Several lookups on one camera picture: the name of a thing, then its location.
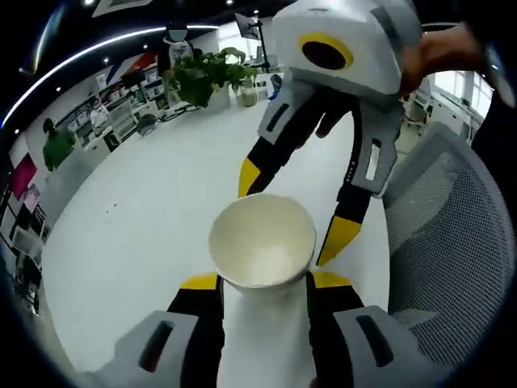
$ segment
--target green leaves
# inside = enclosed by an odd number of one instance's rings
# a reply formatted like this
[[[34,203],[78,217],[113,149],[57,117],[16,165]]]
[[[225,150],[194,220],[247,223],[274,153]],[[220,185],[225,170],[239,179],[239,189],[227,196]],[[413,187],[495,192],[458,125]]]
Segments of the green leaves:
[[[227,63],[230,57],[236,57],[239,63]],[[242,65],[245,59],[246,55],[233,47],[223,48],[220,53],[203,54],[197,60],[182,58],[174,64],[170,86],[181,100],[206,108],[216,85],[223,87],[229,83],[236,90],[245,79],[256,77],[256,69]]]

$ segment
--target ceiling light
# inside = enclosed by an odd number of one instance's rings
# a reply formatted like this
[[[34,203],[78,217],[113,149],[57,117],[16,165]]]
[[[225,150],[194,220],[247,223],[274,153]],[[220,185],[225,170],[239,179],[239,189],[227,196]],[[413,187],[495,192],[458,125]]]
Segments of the ceiling light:
[[[198,24],[198,25],[188,25],[187,28],[189,30],[216,30],[219,27],[218,26],[211,26],[211,25],[207,25],[207,24]],[[23,101],[25,101],[27,99],[27,97],[29,95],[31,95],[38,87],[40,87],[40,85],[43,82],[45,82],[47,79],[52,77],[55,73],[57,73],[59,70],[63,69],[65,66],[67,66],[70,63],[76,61],[80,57],[82,57],[84,55],[87,55],[88,53],[92,53],[96,49],[100,49],[101,47],[108,46],[109,44],[118,42],[120,40],[125,40],[125,39],[129,39],[129,38],[133,38],[134,36],[152,34],[152,33],[155,33],[155,32],[162,32],[162,31],[165,31],[165,29],[166,29],[165,27],[154,27],[154,28],[148,28],[148,29],[145,29],[145,30],[129,32],[127,34],[123,34],[123,35],[120,35],[120,36],[115,36],[114,38],[110,38],[108,40],[104,40],[102,42],[94,44],[93,46],[90,46],[89,48],[85,48],[84,50],[80,51],[79,53],[75,53],[72,57],[70,57],[68,59],[65,59],[62,63],[60,63],[59,65],[57,65],[53,69],[51,69],[48,73],[46,73],[45,75],[41,76],[40,79],[38,79],[36,82],[34,82],[32,84],[32,86],[29,87],[27,89],[27,91],[25,91],[25,93],[22,94],[22,96],[18,99],[18,101],[16,101],[13,104],[13,106],[11,107],[9,112],[4,117],[4,119],[2,121],[2,128],[4,127],[6,122],[11,118],[11,116],[13,115],[15,110],[18,109],[18,107],[22,104]]]
[[[211,26],[210,24],[192,24],[188,25],[189,30],[218,30],[219,26]]]

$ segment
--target gray mesh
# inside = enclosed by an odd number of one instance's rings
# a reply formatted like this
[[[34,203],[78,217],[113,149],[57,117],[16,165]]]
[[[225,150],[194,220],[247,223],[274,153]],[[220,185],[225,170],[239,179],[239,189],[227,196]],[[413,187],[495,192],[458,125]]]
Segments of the gray mesh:
[[[496,183],[442,124],[397,168],[385,194],[389,313],[434,362],[473,350],[511,282],[515,240]]]

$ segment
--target cup rim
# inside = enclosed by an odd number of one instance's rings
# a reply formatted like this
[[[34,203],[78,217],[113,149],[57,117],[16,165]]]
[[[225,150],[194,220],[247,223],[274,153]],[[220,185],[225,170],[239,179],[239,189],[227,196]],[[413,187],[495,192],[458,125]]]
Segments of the cup rim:
[[[212,244],[210,243],[210,237],[212,236],[212,231],[213,231],[213,226],[214,224],[216,223],[216,220],[221,216],[221,214],[227,209],[229,208],[231,205],[233,204],[236,204],[237,202],[240,202],[242,200],[246,200],[246,199],[249,199],[253,196],[276,196],[276,197],[279,197],[279,198],[288,198],[289,200],[292,200],[294,201],[296,204],[298,204],[302,209],[303,211],[307,214],[307,216],[309,217],[310,221],[311,221],[311,229],[313,231],[312,233],[312,236],[313,236],[313,248],[311,250],[311,253],[309,255],[309,258],[300,266],[300,268],[298,268],[296,270],[296,272],[294,272],[293,275],[291,275],[288,279],[285,279],[285,280],[282,280],[282,281],[276,281],[275,283],[271,283],[270,285],[243,285],[242,283],[238,282],[238,281],[235,281],[234,279],[231,278],[231,276],[226,276],[225,275],[225,271],[222,271],[218,266],[217,266],[217,263],[216,261],[214,260],[213,258],[213,254],[212,254]],[[295,280],[298,276],[300,276],[300,274],[302,272],[306,272],[306,270],[310,267],[310,262],[312,261],[313,259],[313,256],[314,256],[314,250],[316,249],[316,240],[317,240],[317,233],[316,233],[316,227],[314,226],[314,220],[312,218],[312,216],[309,214],[309,212],[307,211],[307,209],[305,208],[305,206],[303,206],[300,202],[298,202],[297,200],[295,200],[294,198],[290,197],[290,196],[281,196],[281,195],[278,195],[278,194],[271,194],[269,192],[256,192],[255,194],[250,194],[248,196],[243,196],[241,198],[238,198],[237,200],[233,201],[231,204],[229,204],[228,206],[226,206],[220,213],[219,215],[216,217],[216,219],[213,221],[212,223],[212,227],[210,228],[210,233],[208,234],[208,249],[210,251],[210,258],[212,259],[212,262],[214,264],[214,266],[216,267],[216,271],[217,273],[219,274],[219,276],[221,276],[224,280],[227,280],[230,284],[232,285],[236,285],[237,287],[241,287],[243,289],[269,289],[271,287],[276,287],[276,286],[279,286],[279,285],[284,285],[284,284],[287,284],[293,280]]]

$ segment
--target computer screen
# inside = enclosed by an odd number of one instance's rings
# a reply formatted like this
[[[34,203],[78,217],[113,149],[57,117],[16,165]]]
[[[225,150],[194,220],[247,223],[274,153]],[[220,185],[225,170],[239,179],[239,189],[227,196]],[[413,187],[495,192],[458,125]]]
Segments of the computer screen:
[[[235,19],[243,38],[260,40],[259,28],[253,27],[257,23],[256,20],[241,14],[235,14]]]

